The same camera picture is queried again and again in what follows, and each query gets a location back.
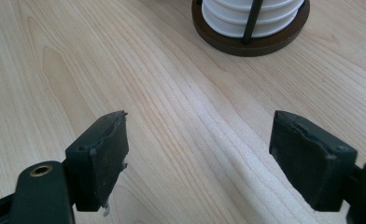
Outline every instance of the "light wooden surface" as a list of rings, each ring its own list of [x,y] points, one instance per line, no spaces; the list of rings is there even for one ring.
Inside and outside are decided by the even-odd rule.
[[[239,58],[196,33],[191,1],[0,0],[0,198],[124,109],[130,153],[111,215],[77,223],[345,223],[314,212],[268,154],[276,109],[366,162],[366,0],[311,2],[298,38]]]

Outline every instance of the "wooden base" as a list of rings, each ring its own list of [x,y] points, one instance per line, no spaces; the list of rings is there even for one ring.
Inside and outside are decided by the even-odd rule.
[[[227,37],[212,30],[204,20],[201,5],[196,2],[196,0],[192,0],[191,12],[195,29],[200,37],[215,49],[243,57],[261,56],[284,48],[300,33],[310,11],[309,0],[305,0],[297,12],[296,18],[285,29],[274,35],[252,38],[250,44],[244,45],[241,38]]]

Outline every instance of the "wood grain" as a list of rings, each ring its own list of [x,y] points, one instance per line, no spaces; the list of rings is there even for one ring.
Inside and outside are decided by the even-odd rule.
[[[124,109],[111,214],[77,223],[345,223],[314,212],[268,154],[273,113],[309,118],[366,162],[366,0],[318,0],[300,35],[240,58],[195,32],[191,1],[0,0],[0,198],[96,118]]]

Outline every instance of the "white cylindrical object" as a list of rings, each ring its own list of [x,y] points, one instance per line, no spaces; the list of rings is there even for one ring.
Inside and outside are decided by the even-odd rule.
[[[287,27],[295,18],[304,0],[264,0],[252,37],[273,35]],[[242,37],[252,0],[203,0],[206,23],[217,33]]]

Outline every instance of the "round wooden tray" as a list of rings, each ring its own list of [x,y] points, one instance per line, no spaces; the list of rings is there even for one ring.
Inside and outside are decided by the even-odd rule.
[[[243,57],[261,56],[284,48],[300,33],[310,11],[309,0],[305,0],[297,12],[296,18],[285,29],[274,35],[252,38],[250,44],[244,45],[241,38],[227,37],[212,30],[204,20],[201,5],[196,2],[196,0],[192,0],[191,12],[195,29],[200,37],[215,49]]]

